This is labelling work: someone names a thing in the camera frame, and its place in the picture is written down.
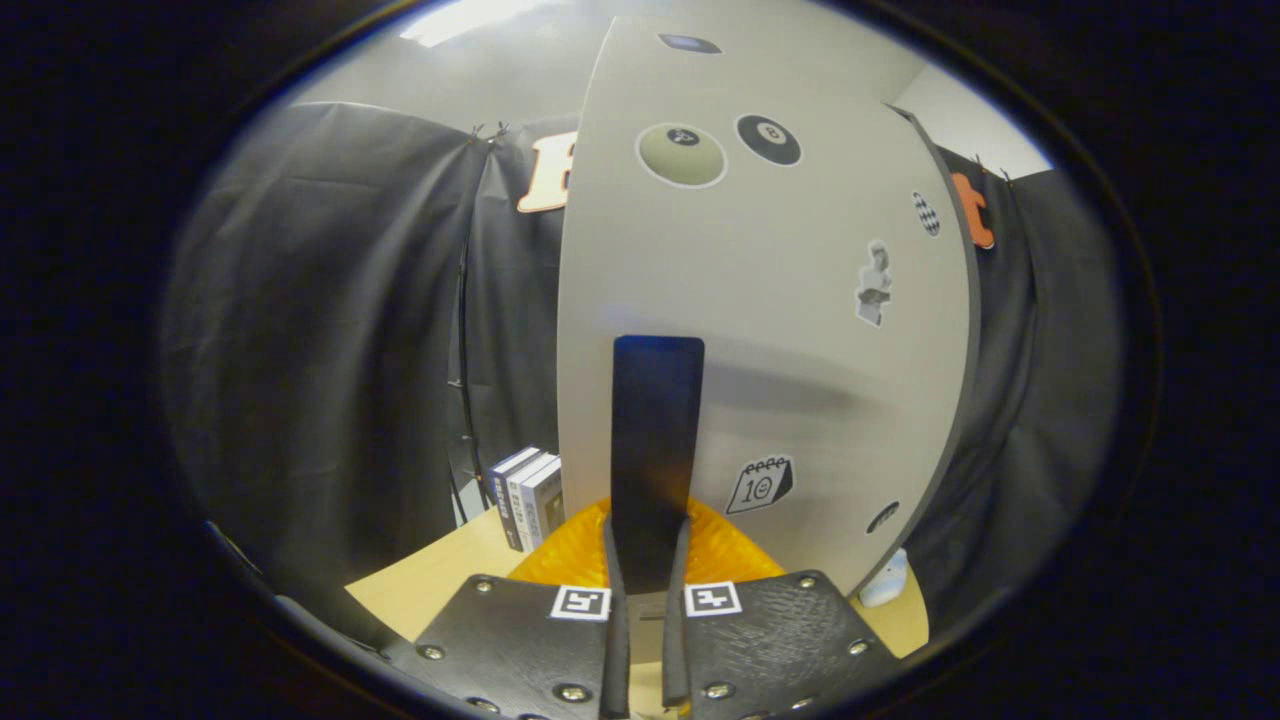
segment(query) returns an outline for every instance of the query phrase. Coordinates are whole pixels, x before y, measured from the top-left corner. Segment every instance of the black 8 ball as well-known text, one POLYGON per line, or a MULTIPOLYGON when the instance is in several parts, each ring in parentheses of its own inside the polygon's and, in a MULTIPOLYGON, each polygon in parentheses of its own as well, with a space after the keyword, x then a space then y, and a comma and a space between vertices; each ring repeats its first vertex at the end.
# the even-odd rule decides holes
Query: black 8 ball
POLYGON ((737 136, 753 152, 776 165, 800 161, 800 143, 791 131, 764 115, 744 115, 737 120, 737 136))

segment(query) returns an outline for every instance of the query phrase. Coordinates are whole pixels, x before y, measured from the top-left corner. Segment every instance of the black metal plate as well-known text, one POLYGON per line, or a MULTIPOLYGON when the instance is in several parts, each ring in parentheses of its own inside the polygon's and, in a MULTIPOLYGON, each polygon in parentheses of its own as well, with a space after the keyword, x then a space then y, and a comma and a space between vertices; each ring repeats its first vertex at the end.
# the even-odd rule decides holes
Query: black metal plate
POLYGON ((609 492, 618 564, 631 594, 663 592, 686 518, 705 347, 695 337, 613 341, 609 492))
POLYGON ((870 688, 897 665, 849 600, 817 570, 739 583, 735 589, 741 612, 694 618, 687 607, 682 612, 695 720, 822 707, 870 688), (812 587, 804 587, 805 578, 813 579, 812 587), (865 651, 850 653, 859 641, 865 651), (717 683, 728 683, 732 693, 709 697, 707 689, 717 683))
POLYGON ((397 666, 454 697, 492 703, 506 717, 599 720, 609 624, 550 618, 558 592, 472 575, 417 638, 419 653, 397 666), (476 589, 481 582, 489 592, 476 589), (425 646, 443 657, 429 660, 425 646), (588 698, 561 700, 556 688, 564 684, 585 688, 588 698))

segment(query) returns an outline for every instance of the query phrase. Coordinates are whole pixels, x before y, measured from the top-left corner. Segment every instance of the calendar sticker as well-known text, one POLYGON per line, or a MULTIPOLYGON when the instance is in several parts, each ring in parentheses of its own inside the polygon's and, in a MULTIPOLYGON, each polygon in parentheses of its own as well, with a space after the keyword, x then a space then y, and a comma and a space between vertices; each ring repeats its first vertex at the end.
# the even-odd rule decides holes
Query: calendar sticker
POLYGON ((724 514, 768 507, 791 492, 794 484, 795 470, 790 455, 769 455, 748 462, 737 474, 737 484, 724 506, 724 514))

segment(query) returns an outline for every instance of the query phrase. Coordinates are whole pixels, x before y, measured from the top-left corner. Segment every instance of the beige ball sticker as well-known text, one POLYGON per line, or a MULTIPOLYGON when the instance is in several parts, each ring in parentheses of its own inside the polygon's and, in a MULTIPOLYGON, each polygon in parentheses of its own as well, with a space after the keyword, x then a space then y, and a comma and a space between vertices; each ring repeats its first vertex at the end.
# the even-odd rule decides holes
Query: beige ball sticker
POLYGON ((652 176, 684 188, 714 184, 727 169, 724 150, 714 137, 680 123, 662 123, 641 132, 636 155, 652 176))

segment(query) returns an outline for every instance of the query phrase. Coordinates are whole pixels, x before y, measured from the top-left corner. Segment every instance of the books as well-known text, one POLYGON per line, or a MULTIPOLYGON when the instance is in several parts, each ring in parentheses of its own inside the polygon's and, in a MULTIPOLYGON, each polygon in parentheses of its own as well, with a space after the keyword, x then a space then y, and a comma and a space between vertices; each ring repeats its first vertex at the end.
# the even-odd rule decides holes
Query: books
POLYGON ((549 455, 549 462, 521 483, 520 502, 527 525, 529 543, 525 547, 535 550, 543 544, 556 528, 564 524, 564 495, 561 489, 561 460, 549 455))
POLYGON ((507 536, 507 546, 511 550, 524 551, 525 546, 520 542, 520 530, 516 525, 516 518, 512 514, 511 501, 507 497, 508 479, 525 465, 536 460, 541 454, 541 450, 529 446, 489 469, 489 487, 493 489, 493 497, 498 501, 502 530, 507 536))
POLYGON ((552 460, 558 459, 554 455, 543 452, 507 478, 507 501, 511 503, 511 516, 516 523, 516 532, 520 536, 520 546, 524 552, 532 552, 535 546, 532 538, 529 536, 529 520, 525 515, 521 486, 552 460))

